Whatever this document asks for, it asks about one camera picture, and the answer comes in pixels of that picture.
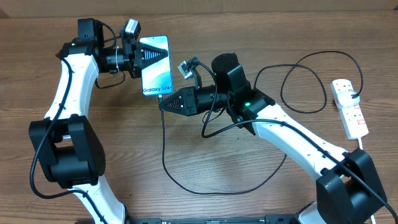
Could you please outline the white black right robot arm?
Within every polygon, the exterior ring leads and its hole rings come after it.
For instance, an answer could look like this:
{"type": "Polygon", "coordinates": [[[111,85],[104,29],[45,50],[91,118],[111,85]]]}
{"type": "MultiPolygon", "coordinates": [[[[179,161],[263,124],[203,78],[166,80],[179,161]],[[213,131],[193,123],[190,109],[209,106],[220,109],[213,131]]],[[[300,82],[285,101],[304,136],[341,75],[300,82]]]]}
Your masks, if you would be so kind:
{"type": "Polygon", "coordinates": [[[213,59],[214,84],[179,89],[160,100],[161,112],[184,116],[226,110],[233,126],[271,142],[315,182],[317,198],[288,223],[364,223],[387,197],[370,155],[348,152],[324,141],[294,121],[271,97],[251,86],[234,53],[213,59]]]}

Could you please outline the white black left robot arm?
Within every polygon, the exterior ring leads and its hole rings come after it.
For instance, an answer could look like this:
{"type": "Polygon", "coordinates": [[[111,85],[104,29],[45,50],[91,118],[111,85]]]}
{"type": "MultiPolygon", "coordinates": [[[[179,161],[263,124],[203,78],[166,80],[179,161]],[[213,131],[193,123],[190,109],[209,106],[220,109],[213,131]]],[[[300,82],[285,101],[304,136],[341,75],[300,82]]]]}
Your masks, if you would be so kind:
{"type": "Polygon", "coordinates": [[[171,93],[169,39],[140,37],[139,21],[130,19],[106,46],[106,28],[97,19],[79,19],[77,37],[60,49],[62,73],[55,98],[44,118],[29,126],[32,165],[40,166],[62,195],[76,195],[93,223],[132,223],[104,175],[104,148],[88,121],[91,94],[102,73],[140,78],[146,96],[171,93]]]}

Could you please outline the Samsung Galaxy smartphone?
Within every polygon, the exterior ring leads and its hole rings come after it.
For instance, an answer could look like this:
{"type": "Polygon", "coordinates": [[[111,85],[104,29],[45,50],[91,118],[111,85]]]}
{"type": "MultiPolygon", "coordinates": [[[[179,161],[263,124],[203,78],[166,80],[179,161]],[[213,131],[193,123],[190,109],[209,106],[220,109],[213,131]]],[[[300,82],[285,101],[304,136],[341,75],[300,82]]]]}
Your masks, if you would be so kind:
{"type": "Polygon", "coordinates": [[[169,56],[142,69],[142,93],[145,96],[167,95],[173,92],[169,38],[166,35],[143,37],[140,43],[169,51],[169,56]]]}

